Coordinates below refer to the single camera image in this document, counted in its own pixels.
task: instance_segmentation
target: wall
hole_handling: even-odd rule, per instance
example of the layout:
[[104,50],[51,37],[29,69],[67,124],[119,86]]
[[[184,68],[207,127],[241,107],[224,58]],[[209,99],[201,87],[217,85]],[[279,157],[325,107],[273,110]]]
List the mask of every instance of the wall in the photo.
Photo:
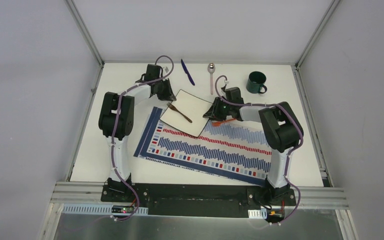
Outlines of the wall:
[[360,239],[384,239],[384,1],[343,0],[301,77]]
[[332,0],[75,0],[105,61],[294,63]]
[[0,240],[38,236],[98,70],[64,1],[0,0]]

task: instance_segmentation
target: knife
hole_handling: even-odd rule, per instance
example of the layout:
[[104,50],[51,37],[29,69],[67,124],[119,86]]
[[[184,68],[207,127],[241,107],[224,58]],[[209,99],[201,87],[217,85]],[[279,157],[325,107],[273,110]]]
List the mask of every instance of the knife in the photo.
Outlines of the knife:
[[195,82],[192,79],[191,75],[189,74],[188,69],[186,68],[185,63],[183,62],[183,59],[180,59],[181,67],[183,68],[184,73],[187,75],[187,78],[189,79],[189,82],[195,86]]

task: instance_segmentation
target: fork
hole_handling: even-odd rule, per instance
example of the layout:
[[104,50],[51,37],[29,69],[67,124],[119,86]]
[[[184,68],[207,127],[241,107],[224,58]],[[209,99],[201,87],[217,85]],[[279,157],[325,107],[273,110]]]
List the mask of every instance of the fork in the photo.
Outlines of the fork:
[[171,110],[173,110],[173,111],[175,111],[175,112],[178,112],[179,114],[181,114],[189,123],[192,123],[192,120],[189,118],[189,117],[187,117],[186,115],[184,115],[183,113],[181,113],[173,104],[171,104],[170,102],[168,102],[167,103],[167,106],[171,109]]

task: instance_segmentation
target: white tabletop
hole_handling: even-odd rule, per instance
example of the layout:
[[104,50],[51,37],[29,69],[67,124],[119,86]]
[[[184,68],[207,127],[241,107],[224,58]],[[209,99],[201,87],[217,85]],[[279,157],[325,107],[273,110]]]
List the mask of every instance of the white tabletop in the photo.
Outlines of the white tabletop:
[[[171,67],[169,63],[160,64],[162,67]],[[300,97],[296,87],[291,66],[288,65],[250,65],[250,64],[217,64],[214,73],[214,81],[220,75],[226,75],[229,79],[228,88],[239,87],[245,103],[280,103],[286,101],[291,106],[304,129],[304,144],[296,150],[291,160],[289,171],[290,180],[305,187],[322,187],[322,178],[319,165],[313,149],[307,122],[301,106]],[[180,64],[174,65],[174,71],[169,76],[174,94],[180,89],[189,92],[199,98],[213,102],[214,95],[210,94],[210,74],[207,71],[207,64],[187,64],[196,86],[193,86]],[[120,93],[134,84],[140,76],[145,73],[145,63],[107,63],[96,91],[96,96],[90,111],[83,138],[74,168],[71,181],[74,182],[104,182],[110,174],[110,153],[109,147],[98,128],[99,114],[102,101],[106,92]],[[263,72],[267,76],[267,93],[263,95],[251,94],[246,90],[248,74],[253,71]],[[205,184],[205,185],[249,185],[249,183],[213,176],[201,172],[169,166],[133,157],[138,146],[142,131],[148,115],[153,107],[165,109],[166,102],[159,101],[153,96],[139,103],[134,109],[134,127],[129,135],[128,149],[130,156],[130,167],[132,182],[134,183],[155,183],[155,184]],[[235,122],[242,126],[262,128],[256,122]]]

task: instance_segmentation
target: dark green mug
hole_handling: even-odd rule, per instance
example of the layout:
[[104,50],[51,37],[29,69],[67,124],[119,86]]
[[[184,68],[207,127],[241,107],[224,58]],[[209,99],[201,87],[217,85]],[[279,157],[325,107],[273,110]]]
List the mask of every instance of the dark green mug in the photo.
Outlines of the dark green mug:
[[246,90],[252,94],[264,94],[267,92],[267,87],[264,85],[266,80],[267,77],[264,73],[260,71],[253,71],[248,76]]

